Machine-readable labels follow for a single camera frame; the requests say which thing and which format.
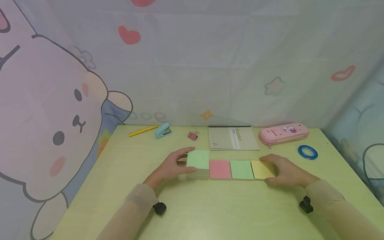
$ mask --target notebook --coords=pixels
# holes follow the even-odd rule
[[[208,127],[211,150],[259,150],[252,127]]]

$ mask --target red heart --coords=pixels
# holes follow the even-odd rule
[[[139,32],[133,30],[128,31],[124,26],[119,26],[119,34],[123,42],[128,45],[136,44],[141,39]]]
[[[131,1],[137,7],[146,7],[151,5],[156,0],[131,0]]]
[[[332,74],[331,79],[333,81],[344,81],[352,75],[355,69],[356,69],[356,66],[351,65],[347,67],[345,70],[337,71],[334,74]]]

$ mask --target pink binder clip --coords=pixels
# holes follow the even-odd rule
[[[195,141],[198,134],[199,132],[197,131],[197,128],[194,128],[193,132],[189,132],[188,137]]]

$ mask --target black wristband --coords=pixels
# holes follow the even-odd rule
[[[162,202],[158,202],[155,205],[153,205],[153,209],[155,210],[155,213],[157,215],[161,216],[167,210],[167,206]]]
[[[300,202],[299,206],[307,214],[313,212],[313,207],[311,206],[311,199],[307,196],[305,196],[303,198],[303,200]]]

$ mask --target bear eye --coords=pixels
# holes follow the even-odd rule
[[[64,133],[62,131],[58,131],[53,135],[53,144],[59,146],[64,143]]]
[[[81,95],[81,92],[79,90],[77,90],[77,89],[74,90],[74,97],[79,102],[81,102],[81,100],[83,99],[83,96]]]

